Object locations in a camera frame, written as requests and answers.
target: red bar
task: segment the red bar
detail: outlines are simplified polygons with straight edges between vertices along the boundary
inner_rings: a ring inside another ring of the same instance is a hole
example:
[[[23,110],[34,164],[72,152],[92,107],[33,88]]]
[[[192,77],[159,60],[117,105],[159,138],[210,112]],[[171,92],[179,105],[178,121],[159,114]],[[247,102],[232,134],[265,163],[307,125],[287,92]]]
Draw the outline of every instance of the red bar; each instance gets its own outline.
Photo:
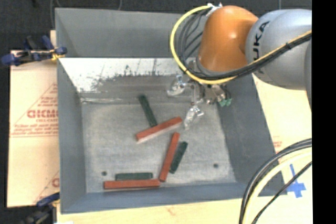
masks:
[[[175,155],[175,151],[178,145],[178,140],[180,138],[179,133],[174,133],[172,136],[172,139],[170,141],[170,145],[166,154],[166,158],[164,159],[163,166],[161,168],[159,180],[162,182],[165,182],[168,176],[168,172],[170,169],[170,166],[172,165],[172,161]]]
[[[104,181],[104,189],[159,187],[158,179]]]
[[[136,139],[138,143],[147,141],[148,139],[156,137],[172,129],[178,128],[181,125],[181,123],[182,123],[182,119],[180,117],[172,118],[168,121],[158,124],[157,126],[151,127],[147,130],[144,130],[136,134]]]

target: black wire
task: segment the black wire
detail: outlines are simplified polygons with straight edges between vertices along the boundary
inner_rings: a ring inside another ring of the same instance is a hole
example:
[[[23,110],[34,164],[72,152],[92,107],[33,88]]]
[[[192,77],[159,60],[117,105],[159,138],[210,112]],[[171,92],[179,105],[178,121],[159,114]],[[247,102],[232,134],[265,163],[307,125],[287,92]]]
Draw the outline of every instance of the black wire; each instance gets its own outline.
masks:
[[[256,215],[251,224],[256,224],[263,212],[283,193],[299,176],[301,176],[308,168],[312,165],[312,162],[309,162],[303,169],[301,169],[294,177],[288,181],[279,191],[274,195],[274,197],[262,208],[261,211]]]
[[[181,33],[180,33],[180,36],[178,38],[178,42],[177,42],[177,45],[176,45],[176,51],[177,51],[177,55],[179,56],[179,58],[181,58],[181,55],[183,55],[184,53],[184,39],[185,39],[185,33],[190,30],[192,24],[197,20],[197,18],[200,16],[200,14],[197,14],[197,15],[193,15],[191,16],[185,23],[185,25],[182,27],[182,30],[181,30]]]
[[[277,162],[280,158],[293,153],[295,151],[299,151],[305,148],[309,148],[312,146],[312,139],[306,139],[297,143],[294,143],[293,145],[290,145],[283,149],[282,151],[278,152],[276,155],[271,157],[268,161],[266,161],[259,170],[254,174],[250,182],[248,183],[245,193],[243,195],[243,199],[241,201],[242,205],[240,207],[240,214],[239,214],[239,224],[243,223],[243,218],[246,211],[246,205],[252,195],[252,192],[254,191],[256,185],[261,180],[261,178],[268,172],[270,168],[274,166],[274,162]]]
[[[193,33],[193,32],[195,32],[196,31],[196,29],[198,28],[198,26],[199,26],[199,24],[200,24],[200,21],[201,21],[201,18],[202,18],[202,16],[205,14],[205,13],[207,13],[208,12],[208,10],[203,10],[203,11],[201,11],[200,13],[198,13],[196,16],[194,16],[193,17],[193,19],[191,20],[191,23],[187,26],[187,28],[186,28],[186,35],[182,38],[182,51],[181,51],[181,55],[182,55],[182,63],[184,64],[184,65],[186,65],[186,60],[187,60],[187,58],[188,57],[185,57],[185,52],[186,52],[186,50],[189,48],[189,46],[198,38],[198,37],[200,37],[201,35],[202,35],[202,33],[200,33],[200,34],[198,34],[188,45],[186,45],[186,43],[187,43],[187,40],[188,40],[188,38],[190,37],[190,35]],[[197,20],[197,24],[196,24],[196,26],[193,28],[193,30],[191,30],[190,31],[190,28],[191,28],[191,26],[195,23],[195,21]]]

